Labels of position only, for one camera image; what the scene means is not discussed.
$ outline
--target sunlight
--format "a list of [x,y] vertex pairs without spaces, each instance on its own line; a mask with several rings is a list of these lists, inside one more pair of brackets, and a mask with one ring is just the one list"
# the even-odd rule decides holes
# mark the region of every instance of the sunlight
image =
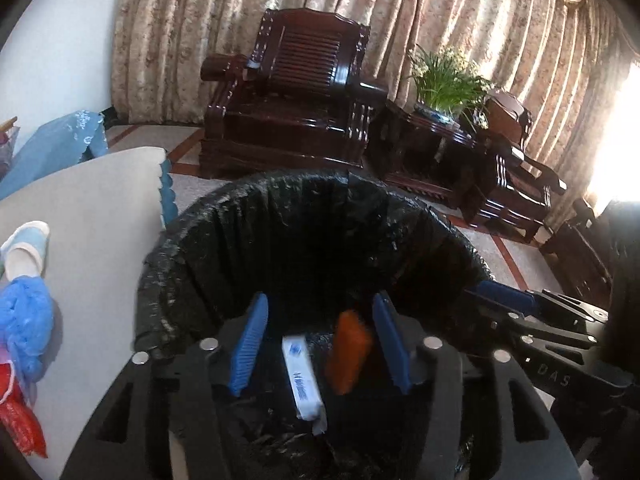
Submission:
[[640,66],[633,64],[618,92],[588,189],[597,197],[596,214],[610,200],[640,200],[640,127],[633,120],[639,101]]

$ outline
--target table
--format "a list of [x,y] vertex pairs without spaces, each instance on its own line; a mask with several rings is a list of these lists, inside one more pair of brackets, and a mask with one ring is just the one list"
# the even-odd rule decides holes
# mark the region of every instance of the table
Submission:
[[389,184],[446,202],[459,168],[484,155],[484,144],[461,129],[449,129],[392,101],[369,127],[366,156]]
[[56,480],[82,428],[132,354],[136,291],[162,231],[162,148],[135,148],[50,174],[0,201],[0,240],[49,224],[44,280],[56,306],[34,412],[48,459],[28,463],[0,431],[2,478]]

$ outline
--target potted plant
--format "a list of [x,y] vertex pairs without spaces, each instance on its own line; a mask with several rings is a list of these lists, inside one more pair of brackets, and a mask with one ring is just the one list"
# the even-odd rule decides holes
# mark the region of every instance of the potted plant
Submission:
[[[491,82],[479,75],[478,64],[467,60],[460,49],[448,46],[427,52],[417,44],[407,55],[417,90],[415,110],[419,114],[454,128],[465,110],[484,107]],[[482,121],[482,114],[477,115]],[[471,124],[478,120],[467,119]]]

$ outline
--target trash can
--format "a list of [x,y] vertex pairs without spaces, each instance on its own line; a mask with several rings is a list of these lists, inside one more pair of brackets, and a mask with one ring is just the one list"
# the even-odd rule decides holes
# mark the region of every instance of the trash can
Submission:
[[[353,309],[370,322],[372,298],[386,290],[400,314],[426,322],[491,278],[466,238],[418,196],[344,171],[257,174],[167,227],[140,280],[134,346],[170,360],[263,292],[269,321],[248,393],[217,415],[231,476],[393,478],[405,400],[388,377],[331,393],[323,367],[337,317]],[[280,345],[291,334],[309,345],[329,425],[321,438],[301,426],[287,395]]]
[[370,308],[386,290],[429,317],[491,271],[420,197],[340,171],[257,174],[199,199],[167,227],[138,289],[137,351],[180,353],[244,313],[260,290],[293,331]]

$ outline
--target metal screw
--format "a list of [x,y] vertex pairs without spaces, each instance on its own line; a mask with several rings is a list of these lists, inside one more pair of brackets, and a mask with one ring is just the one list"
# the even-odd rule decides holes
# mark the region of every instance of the metal screw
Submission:
[[149,361],[149,354],[146,352],[136,352],[131,356],[131,362],[135,365],[143,365]]
[[442,348],[442,340],[436,336],[430,335],[422,340],[422,344],[431,350]]
[[218,348],[218,340],[215,337],[206,337],[200,341],[200,348],[206,351]]
[[511,359],[511,354],[506,350],[496,350],[494,352],[494,359],[501,363],[507,363]]

